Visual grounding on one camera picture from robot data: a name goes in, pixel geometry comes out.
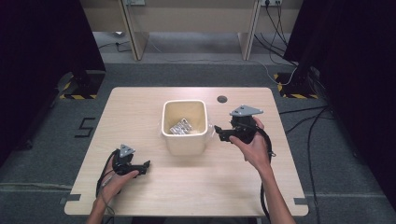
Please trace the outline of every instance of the black cable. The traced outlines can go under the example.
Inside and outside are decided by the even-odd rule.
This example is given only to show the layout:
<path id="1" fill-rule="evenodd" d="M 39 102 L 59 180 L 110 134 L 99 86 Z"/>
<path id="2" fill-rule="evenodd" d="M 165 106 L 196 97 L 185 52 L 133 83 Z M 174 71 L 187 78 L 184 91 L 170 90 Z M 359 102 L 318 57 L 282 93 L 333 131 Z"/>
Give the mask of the black cable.
<path id="1" fill-rule="evenodd" d="M 274 46 L 275 38 L 276 38 L 276 33 L 274 34 L 274 37 L 273 37 L 273 39 L 272 39 L 272 41 L 271 41 L 270 49 L 272 49 L 272 47 Z M 274 59 L 272 58 L 271 50 L 270 50 L 270 53 L 269 53 L 269 54 L 270 54 L 270 59 L 271 59 L 271 61 L 272 61 L 273 63 L 277 63 L 277 62 L 275 62 Z"/>
<path id="2" fill-rule="evenodd" d="M 294 113 L 294 112 L 301 112 L 305 110 L 315 110 L 315 109 L 321 109 L 327 107 L 327 105 L 322 105 L 322 106 L 317 106 L 317 107 L 309 107 L 309 108 L 304 108 L 304 109 L 297 109 L 297 110 L 290 110 L 290 111 L 284 111 L 284 112 L 279 112 L 279 115 L 282 114 L 289 114 L 289 113 Z"/>
<path id="3" fill-rule="evenodd" d="M 102 46 L 100 46 L 100 47 L 98 47 L 98 48 L 101 49 L 101 48 L 104 48 L 104 47 L 107 47 L 107 46 L 116 45 L 116 46 L 117 46 L 117 51 L 118 51 L 118 52 L 130 51 L 131 49 L 126 49 L 126 50 L 120 50 L 120 49 L 119 49 L 119 46 L 120 46 L 120 45 L 123 45 L 123 44 L 128 43 L 128 42 L 129 42 L 129 41 L 125 41 L 125 42 L 121 42 L 121 43 L 119 43 L 119 42 L 116 42 L 116 43 L 109 43 L 109 44 L 102 45 Z"/>
<path id="4" fill-rule="evenodd" d="M 302 120 L 298 121 L 292 128 L 290 128 L 287 131 L 285 131 L 285 134 L 291 133 L 291 131 L 293 131 L 295 128 L 297 128 L 297 126 L 299 126 L 300 124 L 302 124 L 302 123 L 304 123 L 304 122 L 306 122 L 308 120 L 314 119 L 315 117 L 316 116 L 305 118 L 305 119 L 302 119 Z"/>
<path id="5" fill-rule="evenodd" d="M 268 136 L 268 134 L 265 132 L 264 129 L 261 128 L 257 128 L 257 132 L 259 132 L 262 137 L 264 138 L 265 143 L 267 144 L 267 153 L 268 153 L 268 159 L 271 163 L 271 159 L 273 156 L 275 156 L 276 154 L 274 154 L 274 151 L 272 150 L 272 143 L 271 143 L 271 139 Z M 265 216 L 267 217 L 269 223 L 271 224 L 271 217 L 270 217 L 270 213 L 268 212 L 267 207 L 265 206 L 265 201 L 264 201 L 264 186 L 261 186 L 260 189 L 260 202 L 262 204 L 262 211 L 264 212 Z"/>
<path id="6" fill-rule="evenodd" d="M 281 54 L 279 54 L 278 52 L 276 52 L 276 51 L 274 51 L 274 50 L 272 50 L 272 49 L 269 49 L 267 46 L 265 46 L 265 44 L 262 43 L 262 42 L 260 41 L 260 39 L 259 39 L 256 35 L 254 35 L 254 37 L 257 39 L 257 41 L 259 41 L 259 43 L 262 45 L 263 48 L 268 49 L 268 50 L 272 51 L 274 54 L 276 54 L 277 56 L 279 56 L 280 58 L 283 58 L 283 56 L 282 56 Z M 294 62 L 291 62 L 291 61 L 288 61 L 288 60 L 285 60 L 285 61 L 287 61 L 288 63 L 291 63 L 292 66 L 297 66 L 297 64 L 294 63 Z"/>
<path id="7" fill-rule="evenodd" d="M 114 210 L 113 210 L 110 206 L 108 206 L 108 204 L 107 204 L 107 202 L 105 201 L 105 198 L 104 198 L 104 196 L 103 196 L 103 194 L 102 194 L 102 189 L 103 189 L 103 187 L 104 187 L 104 186 L 102 185 L 103 179 L 105 178 L 105 176 L 107 176 L 107 175 L 110 174 L 112 171 L 114 171 L 114 170 L 112 169 L 112 170 L 110 170 L 110 171 L 108 171 L 108 172 L 105 173 L 106 168 L 107 168 L 107 166 L 108 166 L 108 163 L 110 162 L 111 158 L 114 156 L 115 152 L 116 152 L 116 151 L 113 151 L 113 152 L 110 154 L 110 156 L 107 158 L 105 167 L 103 168 L 103 171 L 102 171 L 102 173 L 101 173 L 101 175 L 100 175 L 100 177 L 99 177 L 99 179 L 98 179 L 98 182 L 96 183 L 96 197 L 98 197 L 98 195 L 100 195 L 100 196 L 102 197 L 102 200 L 104 201 L 104 203 L 105 203 L 105 205 L 106 205 L 106 209 L 107 209 L 107 211 L 108 211 L 108 212 L 110 213 L 110 215 L 111 215 L 111 216 L 107 219 L 107 221 L 105 222 L 105 224 L 107 224 L 110 220 L 112 220 L 112 223 L 114 223 L 114 216 L 115 216 Z"/>
<path id="8" fill-rule="evenodd" d="M 318 198 L 317 198 L 317 191 L 315 189 L 315 181 L 314 181 L 314 176 L 312 174 L 312 162 L 311 162 L 311 134 L 312 134 L 312 130 L 314 128 L 315 123 L 318 121 L 320 115 L 326 111 L 328 109 L 328 107 L 323 108 L 318 115 L 315 117 L 314 121 L 311 124 L 311 127 L 309 128 L 309 133 L 308 133 L 308 141 L 307 141 L 307 153 L 308 153 L 308 167 L 309 167 L 309 177 L 311 179 L 311 186 L 312 186 L 312 190 L 314 193 L 314 204 L 315 204 L 315 210 L 317 212 L 317 221 L 318 224 L 320 224 L 320 213 L 319 213 L 319 207 L 318 207 Z"/>
<path id="9" fill-rule="evenodd" d="M 272 19 L 271 15 L 270 15 L 270 12 L 268 11 L 268 8 L 266 8 L 265 10 L 267 11 L 268 17 L 270 18 L 271 23 L 273 24 L 273 26 L 274 26 L 274 28 L 275 28 L 276 34 L 279 35 L 279 38 L 280 38 L 280 39 L 283 41 L 283 43 L 287 46 L 288 43 L 286 42 L 286 39 L 283 39 L 282 35 L 280 35 L 279 31 L 277 30 L 277 28 L 276 28 L 276 26 L 275 26 L 275 23 L 274 23 L 274 20 Z"/>
<path id="10" fill-rule="evenodd" d="M 274 48 L 274 49 L 278 49 L 278 50 L 282 51 L 283 53 L 285 52 L 285 50 L 280 49 L 280 48 L 278 48 L 277 46 L 271 45 L 271 43 L 268 42 L 268 40 L 266 40 L 266 39 L 264 38 L 264 36 L 262 35 L 262 33 L 260 33 L 260 35 L 262 36 L 262 40 L 265 41 L 270 47 L 272 46 L 272 48 Z"/>
<path id="11" fill-rule="evenodd" d="M 280 25 L 280 33 L 282 33 L 283 39 L 285 40 L 285 44 L 286 47 L 288 46 L 288 42 L 286 41 L 286 37 L 285 34 L 283 33 L 283 26 L 282 26 L 282 20 L 280 19 L 282 16 L 282 6 L 280 5 L 280 3 L 278 1 L 276 1 L 276 5 L 277 5 L 277 17 L 278 17 L 278 21 L 279 21 L 279 25 Z"/>

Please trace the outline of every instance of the right hand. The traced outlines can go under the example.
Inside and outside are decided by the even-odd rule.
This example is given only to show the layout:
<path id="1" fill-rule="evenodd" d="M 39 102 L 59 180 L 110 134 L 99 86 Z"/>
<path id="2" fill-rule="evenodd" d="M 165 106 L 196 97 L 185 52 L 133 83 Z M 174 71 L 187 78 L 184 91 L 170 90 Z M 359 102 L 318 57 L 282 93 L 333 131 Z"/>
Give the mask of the right hand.
<path id="1" fill-rule="evenodd" d="M 264 129 L 264 125 L 258 118 L 254 117 L 254 120 L 259 128 Z M 235 136 L 230 136 L 230 141 L 241 149 L 245 161 L 253 165 L 256 170 L 260 171 L 260 169 L 270 167 L 267 144 L 261 134 L 256 133 L 249 144 L 245 144 Z"/>

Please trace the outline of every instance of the electrical outlet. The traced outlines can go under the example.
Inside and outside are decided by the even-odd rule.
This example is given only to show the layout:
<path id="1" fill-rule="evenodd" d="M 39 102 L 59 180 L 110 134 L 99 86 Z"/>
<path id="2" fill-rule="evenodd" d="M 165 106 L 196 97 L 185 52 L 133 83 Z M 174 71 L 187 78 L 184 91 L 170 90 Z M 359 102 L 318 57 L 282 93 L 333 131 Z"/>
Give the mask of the electrical outlet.
<path id="1" fill-rule="evenodd" d="M 262 0 L 262 6 L 265 6 L 265 1 L 266 0 Z M 278 7 L 282 5 L 282 0 L 269 0 L 270 5 L 268 5 L 268 7 Z"/>
<path id="2" fill-rule="evenodd" d="M 125 5 L 130 6 L 145 6 L 145 0 L 124 0 Z"/>

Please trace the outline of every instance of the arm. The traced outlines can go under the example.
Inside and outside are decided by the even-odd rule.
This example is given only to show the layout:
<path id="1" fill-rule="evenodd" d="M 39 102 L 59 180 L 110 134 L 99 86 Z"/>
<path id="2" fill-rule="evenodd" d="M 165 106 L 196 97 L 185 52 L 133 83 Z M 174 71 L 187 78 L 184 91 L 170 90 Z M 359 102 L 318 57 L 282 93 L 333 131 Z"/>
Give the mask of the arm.
<path id="1" fill-rule="evenodd" d="M 254 119 L 256 120 L 259 128 L 263 129 L 264 125 L 262 125 L 262 122 L 257 118 Z M 286 206 L 285 200 L 280 193 L 279 187 L 277 186 L 274 172 L 268 158 L 267 145 L 264 138 L 259 133 L 256 133 L 253 141 L 248 145 L 234 136 L 230 136 L 230 141 L 241 149 L 245 156 L 245 161 L 250 162 L 250 164 L 259 172 L 260 178 L 262 179 L 262 185 L 265 189 L 265 197 L 267 199 L 271 222 L 274 224 L 295 223 L 289 208 Z"/>
<path id="2" fill-rule="evenodd" d="M 111 163 L 106 168 L 106 173 L 111 171 Z M 120 192 L 122 187 L 128 180 L 134 178 L 139 174 L 138 171 L 132 171 L 127 175 L 116 175 L 114 172 L 107 174 L 102 183 L 105 183 L 111 178 L 98 194 L 98 197 L 93 202 L 92 210 L 87 219 L 87 224 L 102 223 L 103 215 L 105 214 L 106 204 L 110 203 L 113 197 Z"/>

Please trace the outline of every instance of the power cord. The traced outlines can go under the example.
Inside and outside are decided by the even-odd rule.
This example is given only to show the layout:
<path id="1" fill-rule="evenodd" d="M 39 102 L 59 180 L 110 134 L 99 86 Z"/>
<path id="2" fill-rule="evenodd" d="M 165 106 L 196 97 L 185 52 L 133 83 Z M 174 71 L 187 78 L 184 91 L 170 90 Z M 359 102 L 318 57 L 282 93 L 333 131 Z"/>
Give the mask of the power cord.
<path id="1" fill-rule="evenodd" d="M 254 35 L 254 38 L 255 38 L 257 41 L 259 41 L 259 43 L 262 45 L 263 48 L 268 49 L 268 50 L 270 51 L 270 57 L 271 57 L 271 52 L 273 52 L 274 54 L 276 54 L 277 56 L 279 56 L 280 58 L 283 59 L 283 55 L 281 55 L 280 53 L 278 53 L 278 52 L 276 52 L 276 51 L 274 51 L 274 50 L 272 49 L 272 48 L 274 47 L 273 44 L 270 44 L 270 47 L 267 47 L 264 43 L 262 43 L 262 42 L 260 41 L 260 39 L 259 39 L 256 35 Z M 297 67 L 297 64 L 296 64 L 296 63 L 291 62 L 291 61 L 288 61 L 288 60 L 285 60 L 285 61 L 288 62 L 288 63 L 290 63 L 291 66 Z M 284 63 L 277 63 L 277 64 L 289 66 L 288 64 L 284 64 Z"/>
<path id="2" fill-rule="evenodd" d="M 278 17 L 278 24 L 280 25 L 280 33 L 282 33 L 283 39 L 285 40 L 286 47 L 288 46 L 288 42 L 286 41 L 285 34 L 283 33 L 283 26 L 282 26 L 282 6 L 278 1 L 276 1 L 276 9 L 277 9 L 277 17 Z"/>
<path id="3" fill-rule="evenodd" d="M 270 5 L 270 1 L 269 0 L 265 0 L 265 8 L 268 9 L 268 6 Z"/>
<path id="4" fill-rule="evenodd" d="M 270 12 L 268 11 L 267 2 L 268 2 L 268 5 L 269 5 L 269 1 L 268 1 L 268 0 L 265 1 L 265 10 L 267 11 L 267 15 L 268 15 L 268 17 L 270 18 L 271 23 L 273 24 L 273 26 L 274 26 L 274 28 L 275 28 L 276 34 L 277 34 L 277 35 L 279 36 L 279 38 L 283 41 L 283 43 L 287 46 L 288 43 L 286 42 L 286 39 L 284 39 L 284 38 L 282 37 L 282 35 L 279 33 L 278 28 L 275 26 L 274 20 L 272 19 L 272 16 L 271 16 Z"/>
<path id="5" fill-rule="evenodd" d="M 262 35 L 262 33 L 260 33 L 260 35 L 262 36 L 262 40 L 265 41 L 265 43 L 267 43 L 270 46 L 270 49 L 277 49 L 279 51 L 282 51 L 283 53 L 285 52 L 284 49 L 280 49 L 277 46 L 274 46 L 270 42 L 268 42 L 268 40 L 265 39 L 265 37 Z"/>
<path id="6" fill-rule="evenodd" d="M 311 127 L 309 128 L 309 133 L 308 133 L 308 141 L 307 141 L 307 153 L 308 153 L 308 167 L 309 167 L 309 177 L 311 179 L 311 186 L 312 186 L 312 191 L 314 193 L 314 204 L 315 204 L 315 210 L 317 212 L 317 222 L 320 224 L 320 213 L 319 213 L 319 207 L 318 207 L 318 198 L 317 198 L 317 191 L 315 189 L 315 181 L 314 181 L 314 175 L 312 173 L 312 161 L 311 161 L 311 134 L 312 130 L 315 126 L 315 123 L 318 121 L 320 118 L 320 115 L 325 112 L 329 107 L 323 108 L 318 115 L 315 117 L 314 121 L 311 124 Z"/>
<path id="7" fill-rule="evenodd" d="M 265 132 L 264 129 L 257 128 L 257 132 L 258 132 L 259 134 L 261 134 L 262 137 L 264 138 L 265 144 L 267 145 L 268 159 L 269 159 L 269 161 L 270 161 L 270 163 L 271 163 L 271 160 L 272 160 L 273 156 L 276 156 L 276 154 L 275 154 L 274 151 L 272 150 L 271 139 L 270 139 L 270 137 L 268 136 L 268 134 Z M 265 189 L 264 189 L 264 186 L 263 186 L 263 184 L 262 184 L 262 185 L 261 185 L 261 188 L 260 188 L 260 202 L 261 202 L 261 204 L 262 204 L 262 211 L 264 212 L 264 214 L 265 214 L 265 216 L 267 217 L 269 223 L 271 224 L 270 213 L 269 213 L 267 207 L 265 206 L 264 194 L 265 194 Z"/>
<path id="8" fill-rule="evenodd" d="M 113 175 L 99 188 L 99 195 L 100 195 L 100 197 L 102 197 L 102 200 L 105 203 L 106 210 L 110 214 L 110 217 L 106 220 L 105 224 L 109 223 L 110 221 L 112 221 L 111 223 L 114 224 L 114 217 L 116 216 L 116 212 L 114 212 L 114 209 L 112 207 L 110 207 L 110 205 L 108 205 L 108 202 L 106 202 L 105 196 L 103 195 L 103 188 L 106 186 L 108 181 L 110 181 L 110 179 L 113 177 Z"/>
<path id="9" fill-rule="evenodd" d="M 283 41 L 283 43 L 285 44 L 285 46 L 286 46 L 286 47 L 288 46 L 288 44 L 287 44 L 287 42 L 286 42 L 286 38 L 284 38 L 285 36 L 283 36 L 283 38 L 284 38 L 284 39 L 283 39 L 282 36 L 279 34 L 279 31 L 278 31 L 279 25 L 281 25 L 279 10 L 277 10 L 277 15 L 278 15 L 278 20 L 277 20 L 277 25 L 276 25 L 276 27 L 275 27 L 275 24 L 274 24 L 274 22 L 273 22 L 273 20 L 272 20 L 272 18 L 271 18 L 271 16 L 270 16 L 270 14 L 268 13 L 268 16 L 270 17 L 271 22 L 273 23 L 274 28 L 275 28 L 275 30 L 276 30 L 276 32 L 274 33 L 274 37 L 273 37 L 273 39 L 272 39 L 272 41 L 271 41 L 271 48 L 274 46 L 274 42 L 275 42 L 275 39 L 276 39 L 276 33 L 278 33 L 280 39 Z M 275 63 L 274 59 L 272 58 L 271 51 L 270 51 L 270 59 L 271 59 L 272 62 Z"/>
<path id="10" fill-rule="evenodd" d="M 304 108 L 304 109 L 289 110 L 289 111 L 279 112 L 279 115 L 295 113 L 295 112 L 301 112 L 301 111 L 306 111 L 306 110 L 322 109 L 322 108 L 325 108 L 325 107 L 328 107 L 328 106 L 327 105 L 321 105 L 321 106 L 309 107 L 309 108 Z"/>
<path id="11" fill-rule="evenodd" d="M 287 131 L 285 131 L 285 134 L 291 133 L 291 131 L 293 131 L 295 128 L 297 128 L 297 126 L 299 126 L 300 124 L 302 124 L 302 123 L 304 123 L 304 122 L 306 122 L 308 120 L 314 119 L 316 117 L 317 116 L 313 116 L 313 117 L 305 118 L 305 119 L 302 119 L 302 120 L 298 121 L 292 128 L 290 128 Z M 320 119 L 331 119 L 331 118 L 320 117 Z"/>
<path id="12" fill-rule="evenodd" d="M 116 45 L 116 46 L 117 46 L 117 51 L 118 51 L 118 52 L 131 51 L 131 49 L 120 50 L 120 46 L 123 45 L 123 44 L 125 44 L 125 43 L 129 43 L 129 41 L 125 41 L 125 42 L 122 42 L 122 43 L 119 43 L 119 42 L 116 42 L 116 43 L 109 43 L 109 44 L 102 45 L 102 46 L 100 46 L 100 47 L 98 47 L 98 48 L 101 49 L 101 48 L 104 48 L 104 47 L 107 47 L 107 46 Z"/>

